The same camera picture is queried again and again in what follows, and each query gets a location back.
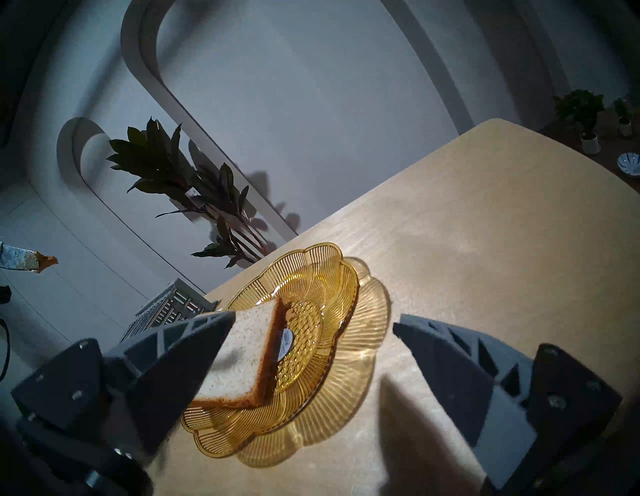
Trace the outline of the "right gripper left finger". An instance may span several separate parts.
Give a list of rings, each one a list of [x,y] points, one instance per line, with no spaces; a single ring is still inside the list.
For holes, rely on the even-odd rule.
[[[103,353],[84,338],[12,391],[16,430],[44,439],[155,454],[193,401],[236,320],[234,311],[146,329]]]

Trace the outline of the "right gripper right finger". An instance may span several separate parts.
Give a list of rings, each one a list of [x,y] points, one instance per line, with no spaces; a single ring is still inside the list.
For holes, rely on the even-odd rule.
[[[622,396],[555,344],[531,358],[486,333],[402,313],[393,334],[493,490],[556,490],[589,462]]]

